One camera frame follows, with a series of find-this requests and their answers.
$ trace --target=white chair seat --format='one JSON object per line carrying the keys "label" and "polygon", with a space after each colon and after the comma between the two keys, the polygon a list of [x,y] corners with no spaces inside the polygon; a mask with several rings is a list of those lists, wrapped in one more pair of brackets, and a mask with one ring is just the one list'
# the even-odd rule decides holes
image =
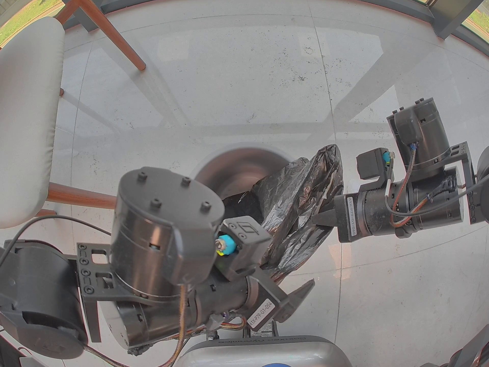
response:
{"label": "white chair seat", "polygon": [[51,17],[0,50],[0,228],[29,220],[47,198],[63,55],[64,29]]}

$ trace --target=white label sticker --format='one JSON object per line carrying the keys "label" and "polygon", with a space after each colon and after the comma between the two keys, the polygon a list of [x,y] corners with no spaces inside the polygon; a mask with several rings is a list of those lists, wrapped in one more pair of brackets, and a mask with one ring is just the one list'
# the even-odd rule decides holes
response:
{"label": "white label sticker", "polygon": [[248,320],[248,324],[254,330],[263,321],[266,316],[273,310],[275,305],[271,302],[270,299],[265,299],[265,301],[260,305],[258,309],[251,315]]}
{"label": "white label sticker", "polygon": [[346,198],[346,206],[348,209],[348,218],[350,219],[351,236],[357,235],[357,222],[355,220],[355,208],[353,208],[353,197]]}

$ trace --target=floor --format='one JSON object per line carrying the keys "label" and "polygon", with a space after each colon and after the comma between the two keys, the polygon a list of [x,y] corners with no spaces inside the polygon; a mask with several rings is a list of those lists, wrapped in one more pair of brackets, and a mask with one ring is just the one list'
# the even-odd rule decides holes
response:
{"label": "floor", "polygon": [[[489,59],[409,16],[351,0],[163,0],[108,17],[147,68],[137,71],[98,30],[66,33],[53,182],[115,194],[128,170],[191,174],[230,143],[265,143],[296,158],[335,142],[353,191],[356,156],[397,150],[385,117],[420,97],[434,97],[450,143],[467,140],[475,164],[489,144]],[[46,207],[111,228],[108,210]],[[448,362],[488,323],[487,230],[466,217],[409,239],[340,245],[333,232],[282,283],[291,291],[316,280],[279,332],[325,337],[358,367]],[[0,239],[15,231],[1,230]],[[26,238],[65,253],[76,241],[108,243],[62,220],[37,223]],[[159,365],[175,346],[133,357],[104,322],[102,331],[97,348],[133,367]],[[40,359],[104,365],[87,353]]]}

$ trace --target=screw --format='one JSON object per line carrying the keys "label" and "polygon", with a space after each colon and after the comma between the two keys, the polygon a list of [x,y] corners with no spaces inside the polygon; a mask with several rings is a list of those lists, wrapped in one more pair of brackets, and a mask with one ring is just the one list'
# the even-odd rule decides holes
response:
{"label": "screw", "polygon": [[200,206],[200,211],[209,212],[211,209],[211,203],[209,201],[204,201]]}
{"label": "screw", "polygon": [[138,174],[138,180],[146,180],[148,178],[148,175],[144,171],[140,171]]}
{"label": "screw", "polygon": [[155,208],[161,207],[161,201],[160,199],[154,198],[151,200],[151,206],[154,206]]}

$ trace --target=trash bag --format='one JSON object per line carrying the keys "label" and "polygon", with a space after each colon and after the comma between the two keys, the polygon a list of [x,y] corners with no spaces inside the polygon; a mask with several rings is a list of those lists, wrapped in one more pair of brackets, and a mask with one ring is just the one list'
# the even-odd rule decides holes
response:
{"label": "trash bag", "polygon": [[272,235],[261,268],[276,282],[301,267],[333,230],[311,217],[343,193],[343,167],[336,144],[309,161],[299,158],[262,178],[251,191],[224,199],[225,217],[249,215]]}

